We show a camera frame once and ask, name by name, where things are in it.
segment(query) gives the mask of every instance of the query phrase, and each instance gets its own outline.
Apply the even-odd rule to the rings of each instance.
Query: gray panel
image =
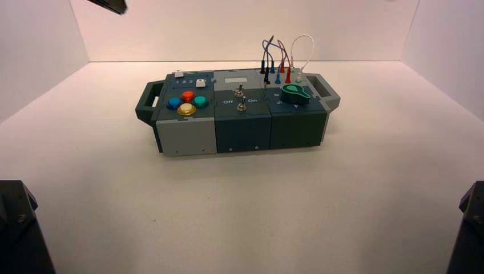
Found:
[[[159,120],[156,128],[166,156],[217,153],[213,117]]]
[[[239,83],[226,83],[226,78],[247,78],[247,82],[243,82],[244,89],[252,89],[252,88],[261,88],[259,79],[258,79],[259,71],[255,69],[250,70],[223,70],[223,71],[214,71],[213,78],[215,79],[214,89],[215,91],[221,90],[234,90],[239,88]]]

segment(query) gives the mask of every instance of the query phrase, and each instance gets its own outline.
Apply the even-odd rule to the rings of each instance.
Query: red button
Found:
[[[191,103],[195,98],[195,93],[193,91],[185,91],[181,95],[181,100],[185,103]]]

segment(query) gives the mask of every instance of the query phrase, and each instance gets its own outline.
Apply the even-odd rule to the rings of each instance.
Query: white cable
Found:
[[[296,37],[296,39],[294,39],[294,41],[292,41],[292,45],[291,45],[291,66],[292,68],[294,69],[294,56],[292,55],[292,48],[294,47],[294,44],[296,43],[296,41],[301,38],[301,37],[308,37],[309,39],[311,39],[311,42],[313,44],[312,48],[311,48],[311,54],[309,54],[309,58],[308,60],[306,61],[306,64],[304,64],[304,66],[301,67],[301,71],[303,71],[304,67],[306,67],[306,65],[309,63],[309,61],[311,60],[311,57],[313,56],[313,53],[314,53],[314,39],[313,37],[311,37],[311,35],[308,35],[308,34],[301,34],[299,35],[298,37]]]

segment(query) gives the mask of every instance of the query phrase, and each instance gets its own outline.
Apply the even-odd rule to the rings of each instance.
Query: small white button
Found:
[[[180,78],[180,77],[183,77],[183,71],[175,71],[175,78]]]
[[[205,87],[205,79],[197,79],[196,87]]]

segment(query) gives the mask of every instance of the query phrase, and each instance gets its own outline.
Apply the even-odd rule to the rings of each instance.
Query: yellow button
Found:
[[[192,115],[192,114],[195,113],[195,111],[196,111],[195,106],[193,106],[192,104],[189,104],[189,103],[181,104],[181,106],[177,110],[178,114],[183,115],[183,116]]]

